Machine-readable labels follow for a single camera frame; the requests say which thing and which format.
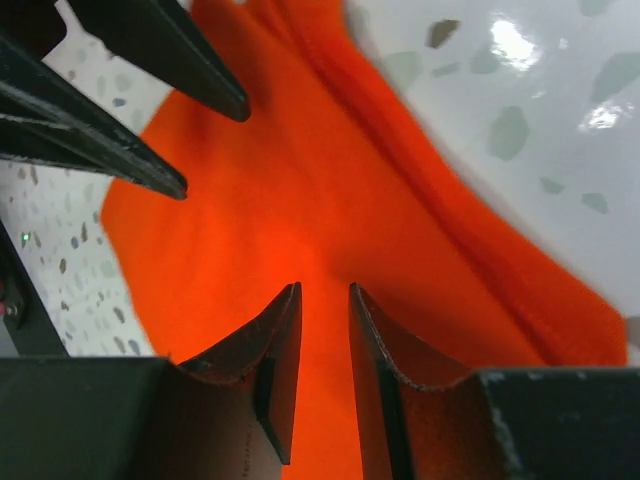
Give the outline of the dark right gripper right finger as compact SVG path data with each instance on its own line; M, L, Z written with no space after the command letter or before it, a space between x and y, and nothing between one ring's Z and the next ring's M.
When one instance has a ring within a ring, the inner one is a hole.
M359 285L349 335L367 479L635 479L635 368L470 369Z

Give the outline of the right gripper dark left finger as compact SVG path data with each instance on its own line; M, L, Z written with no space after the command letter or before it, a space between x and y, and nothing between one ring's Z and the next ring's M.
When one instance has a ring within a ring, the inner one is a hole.
M291 461L302 289L182 363L1 362L5 479L277 479Z

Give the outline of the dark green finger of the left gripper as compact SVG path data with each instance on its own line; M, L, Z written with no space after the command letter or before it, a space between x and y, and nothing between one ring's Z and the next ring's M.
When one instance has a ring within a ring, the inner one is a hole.
M6 32L1 159L112 176L176 200L187 197L178 170Z
M249 119L248 94L178 2L76 1L74 14L111 53L231 120Z

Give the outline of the orange t-shirt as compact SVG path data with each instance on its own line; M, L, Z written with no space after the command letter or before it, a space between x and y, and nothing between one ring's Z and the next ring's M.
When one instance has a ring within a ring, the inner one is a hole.
M352 283L467 367L627 364L622 316L453 173L352 43L340 2L197 1L191 12L252 115L235 123L172 93L144 139L187 177L187 199L118 180L101 222L151 345L175 361L301 283L286 478L362 475Z

